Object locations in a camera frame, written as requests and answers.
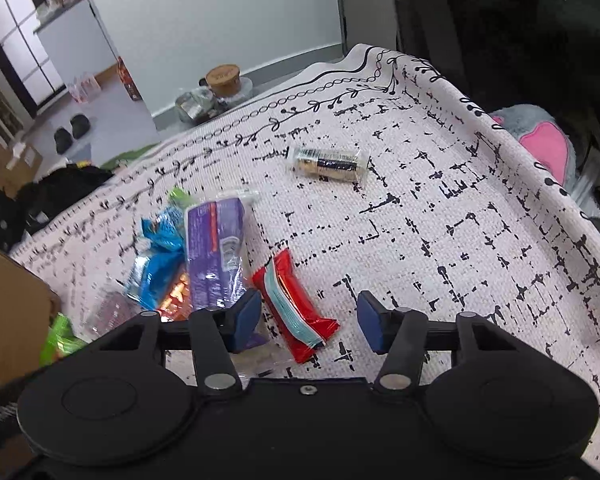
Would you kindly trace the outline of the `white cabinet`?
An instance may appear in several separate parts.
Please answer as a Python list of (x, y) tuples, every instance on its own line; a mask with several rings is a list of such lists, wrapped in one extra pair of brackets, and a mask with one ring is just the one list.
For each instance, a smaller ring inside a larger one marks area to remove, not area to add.
[(76, 0), (34, 33), (67, 87), (117, 64), (116, 49), (93, 0)]

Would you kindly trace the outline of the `purple wafer package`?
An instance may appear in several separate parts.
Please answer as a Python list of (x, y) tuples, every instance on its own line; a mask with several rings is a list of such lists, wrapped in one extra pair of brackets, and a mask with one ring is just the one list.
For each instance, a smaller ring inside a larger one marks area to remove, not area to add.
[[(194, 312), (229, 309), (247, 289), (254, 288), (244, 258), (246, 205), (252, 199), (249, 192), (234, 192), (186, 209), (186, 272)], [(242, 352), (268, 342), (259, 327), (261, 318), (262, 310)]]

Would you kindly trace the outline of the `clear plastic trash bag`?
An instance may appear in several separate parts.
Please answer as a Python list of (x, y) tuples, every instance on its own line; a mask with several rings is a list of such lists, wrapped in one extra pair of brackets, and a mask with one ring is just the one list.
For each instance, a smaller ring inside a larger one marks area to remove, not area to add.
[(207, 86), (197, 87), (178, 96), (174, 108), (181, 122), (196, 126), (226, 111), (215, 93)]

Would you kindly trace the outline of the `black clothes pile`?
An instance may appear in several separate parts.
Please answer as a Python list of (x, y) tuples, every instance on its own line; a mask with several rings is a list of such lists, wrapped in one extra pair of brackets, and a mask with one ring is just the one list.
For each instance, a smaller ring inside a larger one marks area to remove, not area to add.
[(24, 233), (35, 234), (50, 220), (83, 200), (114, 176), (110, 170), (70, 164), (38, 182), (23, 185), (10, 198), (0, 191), (0, 250), (9, 252)]

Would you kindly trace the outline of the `red snack bar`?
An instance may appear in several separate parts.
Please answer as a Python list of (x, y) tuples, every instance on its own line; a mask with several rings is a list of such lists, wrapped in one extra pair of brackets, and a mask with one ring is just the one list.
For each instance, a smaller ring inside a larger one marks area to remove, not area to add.
[(324, 318), (294, 274), (291, 253), (285, 248), (252, 276), (297, 364), (308, 362), (339, 330), (334, 318)]

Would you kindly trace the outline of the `orange jelly snack packet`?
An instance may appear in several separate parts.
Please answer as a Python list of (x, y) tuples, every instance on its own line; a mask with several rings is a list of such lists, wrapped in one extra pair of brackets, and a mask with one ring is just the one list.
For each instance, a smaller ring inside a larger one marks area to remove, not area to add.
[(185, 271), (181, 271), (170, 285), (158, 312), (163, 322), (186, 321), (192, 313), (188, 276)]

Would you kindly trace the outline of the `cardboard box on floor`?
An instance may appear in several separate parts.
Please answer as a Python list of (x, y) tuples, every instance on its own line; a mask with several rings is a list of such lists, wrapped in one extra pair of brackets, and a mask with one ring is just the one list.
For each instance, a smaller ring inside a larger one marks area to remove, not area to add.
[(31, 144), (18, 143), (17, 148), (20, 151), (15, 154), (0, 143), (0, 191), (10, 198), (15, 198), (20, 188), (33, 181), (43, 161)]

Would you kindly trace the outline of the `black framed glass door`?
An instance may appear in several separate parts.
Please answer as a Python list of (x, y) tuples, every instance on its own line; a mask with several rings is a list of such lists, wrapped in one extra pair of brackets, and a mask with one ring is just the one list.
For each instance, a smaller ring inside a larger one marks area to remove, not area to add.
[(35, 33), (40, 25), (33, 0), (0, 0), (0, 69), (32, 117), (65, 89)]

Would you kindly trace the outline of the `clear purple candy packet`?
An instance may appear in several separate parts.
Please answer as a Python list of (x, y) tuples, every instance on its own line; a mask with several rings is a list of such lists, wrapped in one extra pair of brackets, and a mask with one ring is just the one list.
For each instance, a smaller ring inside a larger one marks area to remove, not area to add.
[(140, 313), (140, 306), (118, 282), (107, 282), (96, 292), (83, 329), (88, 340), (95, 340)]

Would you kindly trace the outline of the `black slipper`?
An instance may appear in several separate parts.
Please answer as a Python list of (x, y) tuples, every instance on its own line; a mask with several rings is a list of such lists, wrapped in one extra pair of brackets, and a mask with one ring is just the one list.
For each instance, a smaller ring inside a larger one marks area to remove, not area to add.
[(54, 132), (55, 151), (58, 155), (66, 154), (73, 144), (72, 134), (64, 127)]
[(79, 140), (91, 130), (91, 122), (84, 114), (76, 114), (70, 119), (74, 140)]

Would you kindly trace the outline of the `blue triangular snack packet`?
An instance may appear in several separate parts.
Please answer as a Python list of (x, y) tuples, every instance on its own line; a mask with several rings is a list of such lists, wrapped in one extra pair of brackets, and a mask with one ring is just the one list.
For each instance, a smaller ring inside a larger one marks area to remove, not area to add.
[(155, 218), (143, 218), (140, 220), (140, 228), (152, 248), (184, 254), (184, 216), (178, 208), (169, 206)]

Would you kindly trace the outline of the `red oil bottle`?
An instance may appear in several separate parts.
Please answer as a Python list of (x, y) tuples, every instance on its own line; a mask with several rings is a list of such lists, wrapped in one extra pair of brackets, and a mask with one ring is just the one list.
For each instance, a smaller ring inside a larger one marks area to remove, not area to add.
[(130, 99), (132, 101), (141, 101), (143, 98), (140, 95), (140, 90), (137, 89), (137, 86), (128, 69), (126, 68), (121, 56), (117, 58), (117, 74)]

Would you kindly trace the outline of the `brown instant noodle cup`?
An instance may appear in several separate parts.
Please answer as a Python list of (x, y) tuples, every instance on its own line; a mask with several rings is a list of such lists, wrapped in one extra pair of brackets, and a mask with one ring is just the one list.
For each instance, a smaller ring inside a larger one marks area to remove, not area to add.
[(240, 68), (235, 64), (222, 64), (209, 70), (204, 80), (219, 98), (230, 98), (242, 88)]

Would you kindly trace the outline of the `green snack packet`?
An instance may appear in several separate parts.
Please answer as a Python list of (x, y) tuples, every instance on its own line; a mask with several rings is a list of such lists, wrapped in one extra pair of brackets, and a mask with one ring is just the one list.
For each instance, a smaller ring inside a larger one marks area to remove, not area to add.
[(70, 320), (62, 313), (58, 313), (47, 332), (40, 354), (40, 365), (52, 365), (85, 346), (86, 342), (73, 333)]

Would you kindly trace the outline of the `white black patterned cloth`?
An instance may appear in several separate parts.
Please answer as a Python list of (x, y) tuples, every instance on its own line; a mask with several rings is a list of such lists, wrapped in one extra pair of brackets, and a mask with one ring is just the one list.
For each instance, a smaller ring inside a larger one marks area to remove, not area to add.
[[(291, 170), (296, 146), (364, 151), (361, 183)], [(140, 220), (172, 188), (249, 188), (246, 253), (288, 248), (317, 310), (339, 322), (298, 378), (374, 376), (355, 319), (387, 307), (472, 311), (569, 368), (600, 402), (600, 232), (552, 175), (421, 58), (358, 46), (266, 96), (161, 143), (12, 254), (61, 296), (78, 332), (144, 248)], [(600, 471), (600, 423), (585, 452)]]

